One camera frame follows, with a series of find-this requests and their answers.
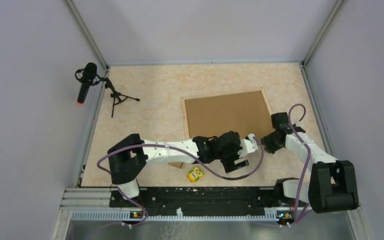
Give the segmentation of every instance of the black microphone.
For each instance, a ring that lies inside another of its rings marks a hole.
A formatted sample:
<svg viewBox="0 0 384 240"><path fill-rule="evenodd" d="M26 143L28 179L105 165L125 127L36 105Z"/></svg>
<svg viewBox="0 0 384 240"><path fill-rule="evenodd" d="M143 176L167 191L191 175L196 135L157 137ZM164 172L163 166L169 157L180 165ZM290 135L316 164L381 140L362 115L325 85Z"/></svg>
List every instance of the black microphone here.
<svg viewBox="0 0 384 240"><path fill-rule="evenodd" d="M77 74L82 70L76 71L76 79L81 82L80 91L78 92L77 102L83 104L85 102L86 96L88 95L89 87L94 85L94 80L97 76L97 65L93 62L89 62L86 67L83 69L83 75L79 79Z"/></svg>

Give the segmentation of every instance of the cable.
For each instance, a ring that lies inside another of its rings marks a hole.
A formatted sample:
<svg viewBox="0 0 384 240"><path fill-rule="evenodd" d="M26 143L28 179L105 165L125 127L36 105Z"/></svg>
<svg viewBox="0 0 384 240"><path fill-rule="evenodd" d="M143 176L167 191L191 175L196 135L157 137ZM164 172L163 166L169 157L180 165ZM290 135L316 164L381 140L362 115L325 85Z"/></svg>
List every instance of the cable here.
<svg viewBox="0 0 384 240"><path fill-rule="evenodd" d="M309 210L309 211L307 211L307 212L303 215L304 211L305 211L309 206L310 206L310 204L307 203L307 204L304 206L304 208L302 209L301 214L299 215L298 219L297 219L295 222L290 223L289 226L297 225L297 224L300 223L300 222L301 222L301 221L302 221L302 220L303 220L309 213L311 213L313 210ZM282 227L283 227L283 225L280 225L280 224L278 224L278 223L276 223L276 224L271 224L271 223L265 223L265 222L259 222L259 221L253 221L253 223L254 223L254 224L257 224L257 225L260 225L260 226L271 227L271 228L282 228Z"/></svg>
<svg viewBox="0 0 384 240"><path fill-rule="evenodd" d="M303 120L303 118L305 117L306 115L306 112L307 112L307 109L306 107L301 104L301 103L297 103L297 104L294 104L290 109L289 109L289 112L287 114L287 120L288 120L288 123L289 123L289 127L292 129L292 132L295 134L295 136L299 139L299 141L304 144L305 148L307 149L307 158L305 159L305 163L304 163L304 167L302 168L302 172L301 172L301 177L299 178L299 182L298 182L298 189L296 191L296 197L295 197L295 209L293 211L293 215L294 216L297 216L298 215L298 204L300 203L300 193L301 193L301 187L303 186L303 182L304 182L304 176L306 174L306 170L309 166L309 163L310 163L310 158L311 158L311 149L310 147L307 145L307 143L304 142L304 140L300 137L300 135L298 135L297 131L295 130L293 124L292 124L292 121L291 121L291 113L292 113L292 110L294 110L294 108L296 107L302 107L303 110L304 110L304 113L302 114L302 117L299 119L299 121ZM299 217L297 218L297 220L299 221L301 218L303 218L305 215L303 215L304 211L301 212L301 214L299 215Z"/></svg>
<svg viewBox="0 0 384 240"><path fill-rule="evenodd" d="M131 202L132 204L134 204L134 205L136 205L137 207L139 207L139 208L141 208L142 210L143 210L143 218L142 218L142 220L140 220L138 223L135 223L134 225L131 225L132 227L133 226L135 226L135 227L137 227L137 226L139 226L139 225L142 225L142 224L144 224L144 222L145 222L145 220L148 218L148 216L149 216L149 213L148 213L148 211L147 211L147 209L144 207L144 206L142 206L142 205L140 205L139 203L137 203L135 200L133 200L133 199L131 199L131 198L129 198L120 188L119 188L119 186L117 186L117 190L118 190L118 192L123 196L123 198L125 198L125 199L127 199L127 201L129 201L129 202Z"/></svg>
<svg viewBox="0 0 384 240"><path fill-rule="evenodd" d="M91 239L92 237L94 237L97 233L99 233L102 229L106 228L106 227L109 227L109 226L112 226L112 225L119 225L121 224L122 226L125 225L124 222L122 221L115 221L115 222L110 222L110 223L107 223L105 225L102 225L101 227L99 227L98 229L94 230L92 233L90 233L84 240L89 240Z"/></svg>
<svg viewBox="0 0 384 240"><path fill-rule="evenodd" d="M169 146L168 148L171 149L171 150L175 150L175 151L178 151L180 153L183 153L189 157L191 157L192 159L194 159L195 161L197 161L199 164L201 164L206 170L208 170L208 172L214 174L215 176L221 178L221 179L224 179L224 180L229 180L229 181L235 181L235 180L240 180L240 179L244 179L244 178L247 178L249 176L251 176L252 174L254 174L261 166L261 164L263 163L263 158L264 158L264 150L263 150L263 146L261 144L261 142L256 138L254 137L254 140L257 142L258 146L261 148L261 157L260 157L260 160L257 164L257 166L254 168L254 170L252 170L251 172L245 174L245 175L242 175L242 176L238 176L238 177L227 177L227 176L223 176L223 175L220 175L218 174L217 172L211 170L211 168L209 168L208 166L206 166L201 160L199 160L199 158L197 158L196 156L192 155L190 152L188 151L185 151L183 149L180 149L178 147L175 147L175 146ZM136 144L136 145L131 145L131 146L126 146L126 147L123 147L121 149L117 149L113 152L111 152L110 154L106 155L106 156L103 156L101 159L98 160L96 166L109 173L111 175L111 172L110 170L104 168L101 166L101 163L109 158L109 157L112 157L118 153L121 153L121 152L124 152L124 151L127 151L127 150L131 150L131 149L137 149L137 148L144 148L144 147L151 147L151 148L166 148L165 145L162 145L162 144L149 144L149 143L145 143L145 144Z"/></svg>

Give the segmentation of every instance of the black bracket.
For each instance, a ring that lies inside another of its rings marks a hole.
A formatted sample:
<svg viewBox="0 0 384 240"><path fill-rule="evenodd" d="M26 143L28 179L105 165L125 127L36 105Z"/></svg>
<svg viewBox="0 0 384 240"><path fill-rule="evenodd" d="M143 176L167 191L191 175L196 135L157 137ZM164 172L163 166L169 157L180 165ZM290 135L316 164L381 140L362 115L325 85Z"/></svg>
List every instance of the black bracket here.
<svg viewBox="0 0 384 240"><path fill-rule="evenodd" d="M242 149L241 138L235 131L223 133L219 137L196 136L192 140L198 148L199 160L204 164L219 159L227 174L249 165L248 160L235 163L239 159L238 151Z"/></svg>
<svg viewBox="0 0 384 240"><path fill-rule="evenodd" d="M288 114L279 112L271 115L271 125L275 129L274 132L263 137L261 144L265 146L264 150L270 154L274 154L277 150L285 147L286 135L292 134L293 131L289 126ZM297 132L305 133L306 131L299 126L293 125Z"/></svg>
<svg viewBox="0 0 384 240"><path fill-rule="evenodd" d="M141 187L137 203L150 216L176 216L181 208L183 216L263 216L265 208L289 207L292 200L280 202L272 187ZM117 190L111 191L110 208L136 208ZM289 209L281 212L290 213ZM294 220L282 218L278 224Z"/></svg>
<svg viewBox="0 0 384 240"><path fill-rule="evenodd" d="M143 143L144 141L141 140L141 136L138 133L133 133L111 147L107 153L110 154L124 147ZM112 184L126 184L133 181L147 164L147 159L148 155L144 154L144 150L141 147L110 156L108 162Z"/></svg>
<svg viewBox="0 0 384 240"><path fill-rule="evenodd" d="M356 172L348 161L312 165L308 200L316 213L354 210L359 207Z"/></svg>

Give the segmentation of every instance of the gray wall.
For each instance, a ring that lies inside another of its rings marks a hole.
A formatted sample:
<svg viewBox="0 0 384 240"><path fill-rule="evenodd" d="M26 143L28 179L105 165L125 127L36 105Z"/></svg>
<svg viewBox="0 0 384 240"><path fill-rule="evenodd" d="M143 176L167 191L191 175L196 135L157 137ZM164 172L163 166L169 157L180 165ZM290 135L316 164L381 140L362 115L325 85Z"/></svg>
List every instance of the gray wall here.
<svg viewBox="0 0 384 240"><path fill-rule="evenodd" d="M336 0L74 0L110 65L297 62Z"/></svg>
<svg viewBox="0 0 384 240"><path fill-rule="evenodd" d="M348 1L309 73L337 157L354 163L364 212L384 239L384 1Z"/></svg>
<svg viewBox="0 0 384 240"><path fill-rule="evenodd" d="M0 1L0 239L50 238L97 93L76 103L89 61L62 0Z"/></svg>

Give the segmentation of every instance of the white cable tie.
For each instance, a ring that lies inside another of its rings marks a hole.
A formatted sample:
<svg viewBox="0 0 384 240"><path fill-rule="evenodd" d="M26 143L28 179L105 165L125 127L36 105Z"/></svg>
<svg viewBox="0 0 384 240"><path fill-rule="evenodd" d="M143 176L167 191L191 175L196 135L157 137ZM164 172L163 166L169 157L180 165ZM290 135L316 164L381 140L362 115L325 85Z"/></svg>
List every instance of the white cable tie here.
<svg viewBox="0 0 384 240"><path fill-rule="evenodd" d="M168 158L170 156L170 145L167 142L163 142L164 147L165 147L165 156Z"/></svg>

